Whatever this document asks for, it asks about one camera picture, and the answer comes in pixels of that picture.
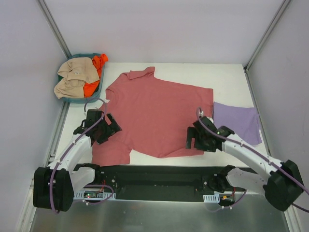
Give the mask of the pink red t shirt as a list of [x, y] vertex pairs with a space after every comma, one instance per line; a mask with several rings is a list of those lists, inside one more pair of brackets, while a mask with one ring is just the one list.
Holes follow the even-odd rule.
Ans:
[[202, 155], [187, 149], [187, 129], [201, 108], [210, 117], [213, 89], [157, 79], [155, 68], [122, 73], [106, 88], [107, 109], [121, 127], [108, 141], [92, 146], [92, 163], [130, 163], [132, 150], [155, 157]]

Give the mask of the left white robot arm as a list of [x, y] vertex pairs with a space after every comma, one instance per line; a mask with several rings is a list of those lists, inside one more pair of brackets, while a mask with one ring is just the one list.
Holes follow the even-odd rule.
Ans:
[[100, 166], [79, 164], [81, 157], [94, 143], [98, 145], [122, 129], [110, 113], [88, 110], [86, 118], [74, 132], [64, 151], [46, 167], [39, 167], [34, 174], [33, 205], [55, 213], [70, 209], [77, 192], [86, 187], [100, 190], [113, 188], [104, 183]]

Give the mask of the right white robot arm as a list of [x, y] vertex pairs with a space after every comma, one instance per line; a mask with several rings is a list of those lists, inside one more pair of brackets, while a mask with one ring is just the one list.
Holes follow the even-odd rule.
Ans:
[[245, 163], [252, 172], [233, 165], [225, 166], [207, 181], [210, 189], [223, 193], [232, 187], [258, 193], [277, 210], [286, 211], [303, 193], [304, 186], [298, 166], [291, 160], [283, 162], [258, 152], [226, 126], [215, 127], [210, 119], [198, 116], [187, 129], [186, 148], [205, 152], [223, 151]]

